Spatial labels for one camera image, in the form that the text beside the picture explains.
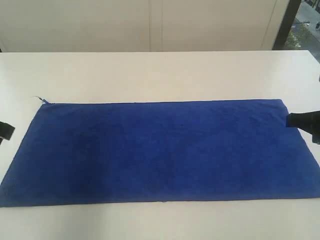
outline wall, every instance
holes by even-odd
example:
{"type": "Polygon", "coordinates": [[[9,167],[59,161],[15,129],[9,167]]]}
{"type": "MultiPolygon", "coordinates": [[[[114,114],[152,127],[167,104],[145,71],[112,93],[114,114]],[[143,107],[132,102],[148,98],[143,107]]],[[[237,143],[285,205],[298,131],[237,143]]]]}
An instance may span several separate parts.
{"type": "Polygon", "coordinates": [[[288,0],[0,0],[3,52],[271,50],[288,0]]]}

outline tabletop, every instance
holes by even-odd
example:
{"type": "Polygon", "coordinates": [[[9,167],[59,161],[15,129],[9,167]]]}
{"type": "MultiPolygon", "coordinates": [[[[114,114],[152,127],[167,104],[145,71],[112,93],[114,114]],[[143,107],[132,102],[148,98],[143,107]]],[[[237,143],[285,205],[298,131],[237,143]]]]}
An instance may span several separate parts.
{"type": "MultiPolygon", "coordinates": [[[[320,65],[308,51],[0,53],[0,181],[42,104],[282,99],[320,110],[320,65]]],[[[320,146],[301,132],[320,163],[320,146]]],[[[314,240],[320,198],[0,208],[5,240],[314,240]]]]}

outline blue cloth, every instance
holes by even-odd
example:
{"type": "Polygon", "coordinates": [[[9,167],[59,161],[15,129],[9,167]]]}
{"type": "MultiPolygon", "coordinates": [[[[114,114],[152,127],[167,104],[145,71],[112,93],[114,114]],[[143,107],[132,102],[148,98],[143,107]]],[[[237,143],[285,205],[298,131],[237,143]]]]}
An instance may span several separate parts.
{"type": "Polygon", "coordinates": [[[0,206],[320,197],[320,168],[279,99],[45,103],[0,206]]]}

